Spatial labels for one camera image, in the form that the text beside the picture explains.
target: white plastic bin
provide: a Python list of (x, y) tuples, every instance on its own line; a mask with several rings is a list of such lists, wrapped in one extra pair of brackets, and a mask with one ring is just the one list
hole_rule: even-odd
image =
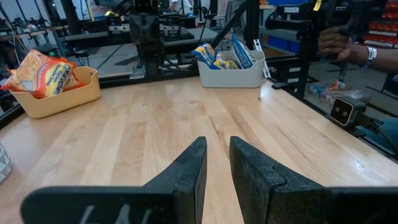
[[(220, 52), (228, 60), (233, 60), (230, 51)], [(212, 70), (203, 62), (198, 61), (200, 81), (207, 88), (257, 88), (262, 83), (264, 69), (264, 52), (252, 50), (257, 62), (249, 69)]]

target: chip bag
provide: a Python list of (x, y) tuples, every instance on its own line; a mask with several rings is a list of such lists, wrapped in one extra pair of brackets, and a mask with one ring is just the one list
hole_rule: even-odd
[[(64, 57), (62, 57), (62, 58), (60, 58), (58, 60), (61, 60), (62, 62), (65, 62), (65, 63), (72, 63), (72, 62), (68, 62), (68, 60), (66, 58), (64, 58)], [(84, 83), (81, 83), (76, 78), (75, 73), (72, 72), (72, 74), (69, 76), (69, 78), (68, 78), (68, 80), (67, 80), (67, 82), (65, 84), (65, 87), (63, 88), (63, 92), (64, 91), (69, 91), (69, 90), (74, 90), (76, 88), (83, 87), (84, 85), (85, 85)]]
[(235, 35), (232, 35), (232, 55), (235, 61), (239, 64), (242, 69), (248, 69), (257, 62), (257, 59), (250, 53), (248, 47), (246, 47)]
[(215, 61), (211, 63), (210, 69), (213, 70), (228, 70), (231, 69), (231, 65), (225, 59), (225, 56), (222, 53), (217, 53), (215, 57)]
[(201, 62), (205, 63), (209, 67), (215, 60), (214, 49), (207, 43), (199, 45), (199, 47), (192, 50), (191, 53), (196, 55)]
[(240, 69), (239, 65), (234, 60), (228, 60), (231, 65), (231, 69)]

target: snack bag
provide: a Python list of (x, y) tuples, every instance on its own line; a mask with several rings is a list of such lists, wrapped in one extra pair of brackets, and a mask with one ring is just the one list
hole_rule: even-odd
[(232, 55), (242, 69), (248, 69), (257, 62), (257, 59), (250, 53), (249, 49), (232, 35)]
[(216, 59), (210, 65), (210, 69), (213, 69), (213, 70), (228, 70), (228, 69), (232, 69), (232, 68), (231, 68), (231, 65), (229, 64), (229, 62), (227, 60)]
[[(64, 57), (62, 57), (62, 58), (54, 58), (54, 59), (58, 59), (58, 60), (60, 60), (62, 62), (65, 62), (65, 63), (74, 64), (74, 66), (77, 67), (77, 64), (75, 62), (68, 62), (68, 60), (66, 58), (64, 58)], [(69, 76), (69, 78), (68, 78), (68, 80), (67, 80), (67, 82), (65, 84), (65, 87), (63, 88), (63, 92), (64, 91), (69, 91), (69, 90), (74, 90), (76, 88), (83, 87), (84, 85), (85, 85), (84, 83), (79, 82), (79, 80), (75, 76), (75, 73), (72, 72), (72, 74)]]
[(222, 53), (217, 53), (215, 61), (210, 65), (210, 69), (226, 70), (226, 69), (231, 69), (231, 65), (225, 59), (225, 56)]
[(223, 53), (217, 53), (215, 60), (226, 60), (225, 56), (223, 55)]
[(228, 62), (231, 65), (231, 69), (241, 69), (234, 60), (228, 60)]
[(55, 96), (63, 91), (75, 67), (73, 63), (48, 57), (32, 49), (1, 88), (26, 91), (38, 99)]
[(195, 50), (192, 50), (191, 53), (196, 55), (199, 60), (205, 63), (207, 66), (210, 66), (215, 60), (215, 52), (210, 44), (202, 44), (199, 45)]

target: beige plastic bin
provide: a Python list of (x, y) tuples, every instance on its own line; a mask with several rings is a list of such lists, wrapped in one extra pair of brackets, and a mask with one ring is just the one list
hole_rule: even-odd
[(77, 79), (85, 84), (84, 87), (44, 99), (36, 99), (30, 93), (11, 93), (31, 118), (44, 118), (96, 100), (101, 96), (97, 70), (90, 67), (77, 67), (73, 72)]

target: instant noodle package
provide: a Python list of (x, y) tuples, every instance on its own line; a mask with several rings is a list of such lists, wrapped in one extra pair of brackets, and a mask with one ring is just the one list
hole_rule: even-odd
[(84, 86), (73, 73), (75, 68), (76, 63), (65, 58), (30, 50), (19, 68), (9, 71), (10, 77), (1, 89), (28, 92), (37, 99), (55, 96)]

